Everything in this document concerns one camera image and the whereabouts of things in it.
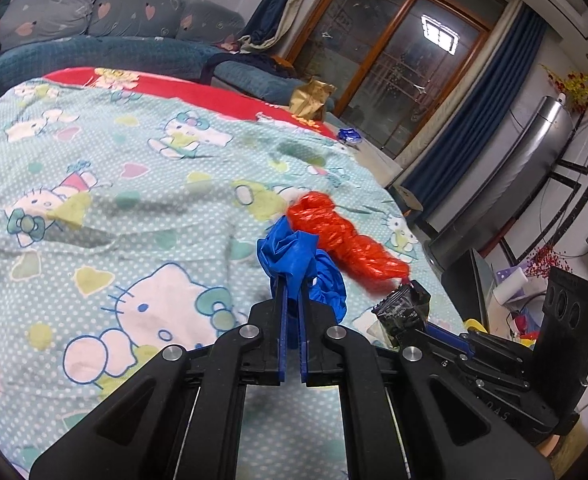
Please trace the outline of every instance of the yellow flower arrangement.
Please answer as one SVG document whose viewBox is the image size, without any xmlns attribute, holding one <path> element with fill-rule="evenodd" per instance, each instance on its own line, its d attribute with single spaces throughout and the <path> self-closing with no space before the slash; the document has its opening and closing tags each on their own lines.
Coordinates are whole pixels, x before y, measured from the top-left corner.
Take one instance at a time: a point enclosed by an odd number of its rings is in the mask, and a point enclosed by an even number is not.
<svg viewBox="0 0 588 480">
<path fill-rule="evenodd" d="M 567 95 L 570 101 L 570 111 L 578 113 L 585 112 L 588 108 L 588 74 L 569 72 L 567 77 L 562 78 L 549 69 L 549 67 L 545 65 L 541 66 L 547 70 L 549 79 L 556 90 Z"/>
</svg>

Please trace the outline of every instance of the red plastic bag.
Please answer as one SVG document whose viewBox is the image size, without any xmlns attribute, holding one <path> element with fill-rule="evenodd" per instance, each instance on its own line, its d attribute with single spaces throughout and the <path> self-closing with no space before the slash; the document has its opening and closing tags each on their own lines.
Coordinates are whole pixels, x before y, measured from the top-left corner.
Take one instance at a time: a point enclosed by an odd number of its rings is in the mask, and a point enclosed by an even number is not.
<svg viewBox="0 0 588 480">
<path fill-rule="evenodd" d="M 354 224 L 334 211 L 334 203 L 325 193 L 307 193 L 285 214 L 294 231 L 318 235 L 318 248 L 327 251 L 336 264 L 343 264 L 354 277 L 403 281 L 409 278 L 410 267 L 373 238 L 359 235 Z"/>
</svg>

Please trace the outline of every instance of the white paper roll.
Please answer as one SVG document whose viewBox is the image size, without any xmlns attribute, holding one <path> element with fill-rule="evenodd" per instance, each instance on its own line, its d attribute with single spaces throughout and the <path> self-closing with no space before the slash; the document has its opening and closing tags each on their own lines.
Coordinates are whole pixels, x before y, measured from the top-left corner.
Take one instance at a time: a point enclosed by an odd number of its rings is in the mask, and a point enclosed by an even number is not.
<svg viewBox="0 0 588 480">
<path fill-rule="evenodd" d="M 494 298 L 500 304 L 505 304 L 526 282 L 528 279 L 525 272 L 519 267 L 494 289 Z"/>
</svg>

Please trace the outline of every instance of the bed sheet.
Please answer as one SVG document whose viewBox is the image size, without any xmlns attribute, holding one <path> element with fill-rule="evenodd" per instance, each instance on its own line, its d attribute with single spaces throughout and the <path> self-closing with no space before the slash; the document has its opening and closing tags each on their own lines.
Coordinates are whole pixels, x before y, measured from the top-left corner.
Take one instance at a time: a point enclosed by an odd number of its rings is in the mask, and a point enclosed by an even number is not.
<svg viewBox="0 0 588 480">
<path fill-rule="evenodd" d="M 158 349 L 244 323 L 270 296 L 256 240 L 310 189 L 409 262 L 430 320 L 462 331 L 391 197 L 340 143 L 113 86 L 37 79 L 6 93 L 0 449 L 18 471 Z M 345 282 L 343 324 L 364 332 L 387 290 Z M 337 390 L 295 375 L 248 389 L 238 478 L 346 477 Z"/>
</svg>

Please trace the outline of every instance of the metal screw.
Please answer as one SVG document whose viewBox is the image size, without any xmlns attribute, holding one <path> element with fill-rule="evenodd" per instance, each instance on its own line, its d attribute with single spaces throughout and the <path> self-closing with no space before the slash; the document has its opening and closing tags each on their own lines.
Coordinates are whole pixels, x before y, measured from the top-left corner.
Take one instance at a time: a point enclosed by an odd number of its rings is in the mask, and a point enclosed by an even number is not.
<svg viewBox="0 0 588 480">
<path fill-rule="evenodd" d="M 411 362 L 420 361 L 423 358 L 423 351 L 417 346 L 406 346 L 403 348 L 403 357 Z"/>
<path fill-rule="evenodd" d="M 238 333 L 245 339 L 253 339 L 254 337 L 258 336 L 260 331 L 261 330 L 256 325 L 244 325 L 241 327 Z"/>
<path fill-rule="evenodd" d="M 183 349 L 180 346 L 172 345 L 163 350 L 163 359 L 166 361 L 177 361 L 183 355 Z"/>
<path fill-rule="evenodd" d="M 347 330 L 340 325 L 334 325 L 327 329 L 326 334 L 331 339 L 343 339 L 347 335 Z"/>
</svg>

